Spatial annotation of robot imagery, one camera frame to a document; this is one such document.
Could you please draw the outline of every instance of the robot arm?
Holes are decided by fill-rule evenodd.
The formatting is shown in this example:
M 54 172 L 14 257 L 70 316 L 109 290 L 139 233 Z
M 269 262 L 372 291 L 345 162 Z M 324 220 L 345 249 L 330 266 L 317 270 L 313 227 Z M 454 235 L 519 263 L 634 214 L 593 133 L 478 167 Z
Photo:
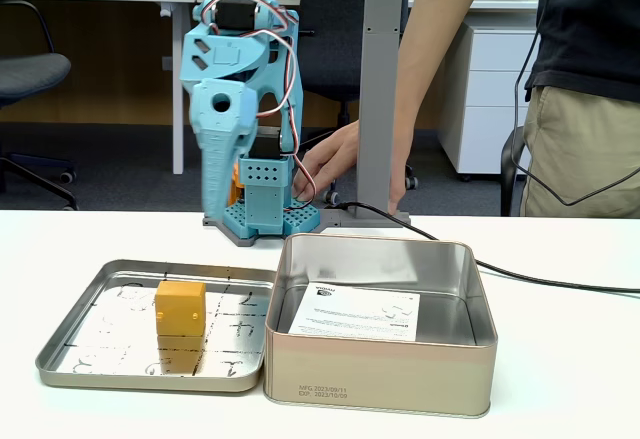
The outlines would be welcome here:
M 319 212 L 291 198 L 303 105 L 297 14 L 275 0 L 208 0 L 194 19 L 199 24 L 185 36 L 180 77 L 202 150 L 205 221 L 247 241 L 312 230 Z M 269 93 L 278 106 L 258 112 Z M 278 111 L 279 128 L 259 126 Z M 245 197 L 227 207 L 236 162 Z

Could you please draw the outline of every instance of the chair wheel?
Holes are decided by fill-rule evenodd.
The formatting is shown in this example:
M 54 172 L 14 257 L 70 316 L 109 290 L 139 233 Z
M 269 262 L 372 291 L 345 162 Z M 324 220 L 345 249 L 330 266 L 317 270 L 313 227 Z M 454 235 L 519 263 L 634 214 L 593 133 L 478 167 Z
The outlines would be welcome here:
M 331 206 L 337 206 L 340 204 L 340 196 L 336 191 L 327 191 L 324 195 L 324 202 Z
M 405 177 L 404 178 L 404 188 L 407 191 L 412 191 L 418 188 L 418 178 L 417 177 Z
M 60 174 L 60 182 L 63 184 L 71 184 L 76 180 L 76 171 L 73 169 L 67 169 L 62 174 Z

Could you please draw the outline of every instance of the metal pole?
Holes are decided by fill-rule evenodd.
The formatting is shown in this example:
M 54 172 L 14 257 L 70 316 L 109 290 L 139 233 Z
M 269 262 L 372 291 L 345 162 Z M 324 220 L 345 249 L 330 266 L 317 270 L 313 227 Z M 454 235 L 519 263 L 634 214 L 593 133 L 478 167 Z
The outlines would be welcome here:
M 357 200 L 387 210 L 402 0 L 365 0 Z M 360 218 L 371 212 L 358 210 Z

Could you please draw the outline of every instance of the gray carpet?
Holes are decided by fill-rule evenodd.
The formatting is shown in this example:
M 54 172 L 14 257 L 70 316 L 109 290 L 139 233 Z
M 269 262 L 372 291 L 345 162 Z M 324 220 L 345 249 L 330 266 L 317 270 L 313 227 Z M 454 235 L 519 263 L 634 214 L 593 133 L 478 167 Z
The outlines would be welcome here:
M 68 158 L 78 178 L 66 186 L 85 211 L 200 211 L 200 150 L 185 128 L 185 172 L 171 173 L 171 128 L 93 124 L 0 123 L 4 152 Z M 425 215 L 500 215 L 497 177 L 461 182 L 433 132 L 418 132 L 409 163 L 420 184 L 401 209 Z M 35 169 L 55 178 L 59 171 Z M 355 199 L 355 170 L 338 182 L 342 200 Z M 0 209 L 59 210 L 66 203 L 47 191 L 6 175 Z M 518 181 L 514 212 L 520 201 Z

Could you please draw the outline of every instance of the open tin box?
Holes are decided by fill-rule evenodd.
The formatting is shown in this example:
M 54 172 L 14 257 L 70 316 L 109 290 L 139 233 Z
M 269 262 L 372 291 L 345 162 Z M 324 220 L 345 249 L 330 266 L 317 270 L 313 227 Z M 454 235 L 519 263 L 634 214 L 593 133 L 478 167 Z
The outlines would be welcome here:
M 160 281 L 206 284 L 202 338 L 156 335 Z M 420 295 L 415 342 L 289 334 L 309 283 Z M 478 417 L 497 334 L 471 250 L 459 243 L 300 234 L 278 271 L 116 261 L 39 354 L 52 386 L 239 392 L 282 403 Z

